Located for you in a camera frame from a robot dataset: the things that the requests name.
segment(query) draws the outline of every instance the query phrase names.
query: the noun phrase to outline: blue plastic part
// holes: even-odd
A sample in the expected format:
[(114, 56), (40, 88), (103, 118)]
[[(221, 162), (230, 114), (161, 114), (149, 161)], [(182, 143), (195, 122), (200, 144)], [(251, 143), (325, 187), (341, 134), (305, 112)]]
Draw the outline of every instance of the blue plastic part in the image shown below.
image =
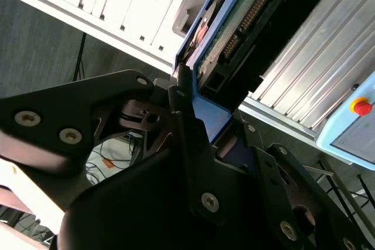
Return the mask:
[(254, 175), (254, 148), (245, 146), (242, 139), (239, 139), (236, 144), (228, 151), (223, 159), (224, 163), (240, 168), (246, 166), (250, 175)]
[[(202, 18), (206, 8), (208, 8), (208, 3), (210, 0), (207, 0), (201, 11), (199, 12), (198, 17), (194, 21), (190, 31), (187, 33), (186, 38), (190, 38), (193, 30), (195, 29), (196, 25), (199, 24), (200, 19)], [(225, 0), (224, 4), (221, 6), (219, 12), (217, 13), (215, 20), (212, 22), (211, 27), (207, 34), (205, 35), (203, 41), (199, 45), (199, 47), (195, 50), (192, 54), (191, 58), (187, 62), (187, 65), (193, 70), (193, 107), (194, 112), (197, 118), (201, 119), (206, 126), (207, 134), (209, 137), (210, 142), (217, 136), (220, 130), (225, 126), (225, 124), (229, 121), (231, 117), (231, 113), (229, 110), (217, 105), (216, 103), (202, 97), (198, 93), (197, 89), (197, 79), (196, 79), (196, 71), (198, 62), (204, 56), (206, 50), (209, 48), (211, 42), (213, 41), (214, 37), (218, 33), (219, 29), (221, 28), (222, 24), (224, 23), (225, 19), (227, 18), (228, 14), (232, 10), (233, 6), (236, 4), (237, 0)]]
[(316, 145), (319, 148), (330, 152), (331, 155), (337, 155), (370, 170), (375, 170), (374, 163), (368, 162), (356, 155), (353, 155), (332, 145), (333, 141), (336, 140), (342, 132), (344, 132), (349, 126), (351, 126), (351, 124), (355, 120), (358, 119), (359, 116), (350, 110), (350, 105), (355, 99), (361, 97), (368, 98), (369, 103), (371, 104), (375, 102), (375, 71), (328, 119), (321, 134), (316, 140)]

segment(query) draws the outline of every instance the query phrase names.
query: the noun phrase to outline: circuit board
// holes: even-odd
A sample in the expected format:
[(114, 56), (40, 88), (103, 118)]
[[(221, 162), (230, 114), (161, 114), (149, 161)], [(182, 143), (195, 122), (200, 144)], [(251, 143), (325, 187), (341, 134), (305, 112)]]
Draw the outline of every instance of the circuit board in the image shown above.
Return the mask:
[(238, 0), (197, 67), (197, 80), (211, 64), (228, 59), (240, 43), (237, 31), (246, 32), (267, 0)]

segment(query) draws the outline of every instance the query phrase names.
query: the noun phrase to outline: silver screw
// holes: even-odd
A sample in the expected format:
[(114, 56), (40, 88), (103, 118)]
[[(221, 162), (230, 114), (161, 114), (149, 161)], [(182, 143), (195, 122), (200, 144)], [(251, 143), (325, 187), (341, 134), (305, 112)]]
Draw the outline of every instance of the silver screw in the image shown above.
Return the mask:
[(297, 240), (297, 233), (295, 232), (294, 228), (292, 227), (290, 223), (286, 221), (282, 221), (280, 223), (280, 228), (289, 240), (291, 241)]
[(21, 111), (14, 116), (14, 120), (22, 126), (33, 127), (40, 123), (40, 116), (33, 111)]
[(180, 96), (183, 96), (183, 97), (185, 97), (185, 93), (184, 93), (184, 92), (182, 92), (181, 90), (177, 90), (176, 92), (177, 92), (177, 94), (179, 94)]
[(143, 85), (147, 85), (146, 79), (143, 79), (142, 77), (137, 77), (137, 81)]
[(256, 132), (255, 128), (251, 126), (250, 124), (247, 125), (247, 129), (249, 129), (252, 133)]
[(356, 250), (356, 247), (354, 246), (353, 242), (350, 241), (349, 239), (344, 238), (344, 239), (343, 239), (343, 242), (344, 242), (344, 244), (345, 244), (345, 246), (346, 246), (346, 248), (347, 248), (348, 250)]
[(202, 194), (202, 204), (212, 213), (218, 212), (219, 210), (219, 201), (212, 193)]
[(284, 149), (282, 146), (279, 146), (279, 150), (280, 150), (280, 152), (281, 152), (283, 155), (287, 155), (287, 154), (288, 154), (287, 150)]
[(82, 140), (82, 134), (73, 128), (61, 130), (59, 136), (61, 141), (68, 143), (69, 145), (75, 145)]

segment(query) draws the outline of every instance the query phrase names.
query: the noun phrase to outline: gray wall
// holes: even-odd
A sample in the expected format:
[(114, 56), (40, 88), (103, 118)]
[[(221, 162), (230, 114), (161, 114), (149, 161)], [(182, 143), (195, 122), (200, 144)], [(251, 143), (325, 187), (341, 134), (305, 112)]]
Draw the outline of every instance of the gray wall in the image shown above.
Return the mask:
[[(82, 32), (18, 0), (0, 0), (0, 98), (73, 79)], [(87, 36), (86, 78), (136, 69), (151, 80), (169, 76)]]

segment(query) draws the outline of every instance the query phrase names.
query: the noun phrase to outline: blue frame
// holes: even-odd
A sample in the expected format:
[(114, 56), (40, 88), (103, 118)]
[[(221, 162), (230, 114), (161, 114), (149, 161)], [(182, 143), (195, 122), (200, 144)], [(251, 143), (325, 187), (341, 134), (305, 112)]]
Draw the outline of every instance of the blue frame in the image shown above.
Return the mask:
[(316, 140), (316, 145), (333, 155), (347, 159), (370, 170), (375, 170), (374, 163), (368, 162), (332, 145), (333, 141), (336, 140), (341, 133), (351, 126), (351, 124), (358, 118), (358, 115), (350, 110), (350, 105), (355, 99), (361, 97), (369, 99), (369, 103), (371, 104), (375, 102), (375, 71), (328, 119), (321, 134)]
[[(187, 43), (188, 38), (192, 35), (193, 30), (199, 24), (200, 19), (202, 18), (206, 8), (208, 8), (208, 3), (210, 0), (206, 0), (202, 9), (200, 10), (198, 17), (195, 19), (192, 27), (190, 28), (189, 32), (185, 37), (185, 41), (183, 42), (182, 47), (178, 51), (176, 56), (174, 69), (177, 67), (177, 57), (178, 55), (183, 52), (183, 46)], [(225, 124), (229, 121), (231, 117), (231, 112), (220, 105), (208, 100), (207, 98), (201, 96), (198, 93), (197, 89), (197, 79), (196, 79), (196, 72), (197, 72), (197, 65), (198, 62), (202, 59), (205, 52), (209, 48), (211, 42), (213, 41), (214, 37), (218, 33), (219, 29), (221, 28), (222, 24), (226, 20), (227, 16), (229, 15), (230, 11), (236, 4), (237, 0), (225, 0), (223, 6), (220, 8), (219, 12), (217, 13), (215, 20), (212, 22), (211, 27), (207, 34), (204, 36), (203, 41), (199, 45), (198, 49), (192, 54), (187, 62), (187, 66), (189, 66), (193, 70), (193, 107), (196, 117), (201, 119), (206, 126), (206, 131), (209, 137), (210, 142), (214, 140), (217, 134), (221, 131), (221, 129), (225, 126)]]

